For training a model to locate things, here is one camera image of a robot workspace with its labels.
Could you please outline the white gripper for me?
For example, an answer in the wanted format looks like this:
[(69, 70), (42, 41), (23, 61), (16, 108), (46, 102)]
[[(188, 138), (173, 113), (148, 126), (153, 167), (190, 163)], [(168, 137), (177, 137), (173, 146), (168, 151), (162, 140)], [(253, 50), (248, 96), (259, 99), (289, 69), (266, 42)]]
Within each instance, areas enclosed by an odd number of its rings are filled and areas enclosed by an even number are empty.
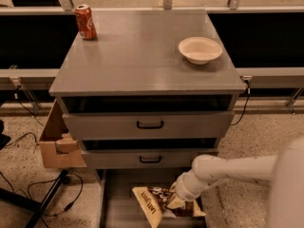
[(190, 170), (182, 173), (177, 181), (172, 183), (169, 191), (175, 192), (166, 207), (168, 209), (178, 209), (185, 207), (185, 201), (193, 201), (197, 199), (204, 190), (204, 183), (199, 180), (195, 173)]

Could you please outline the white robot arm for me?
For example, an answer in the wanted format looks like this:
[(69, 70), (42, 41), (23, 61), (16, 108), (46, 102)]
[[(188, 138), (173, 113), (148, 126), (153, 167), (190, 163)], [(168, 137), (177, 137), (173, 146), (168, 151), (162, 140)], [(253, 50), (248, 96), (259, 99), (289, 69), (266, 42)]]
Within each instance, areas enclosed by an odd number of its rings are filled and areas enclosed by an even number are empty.
[(303, 137), (273, 156), (227, 160), (200, 155), (177, 178), (176, 196), (191, 202), (227, 179), (271, 187), (266, 228), (304, 228)]

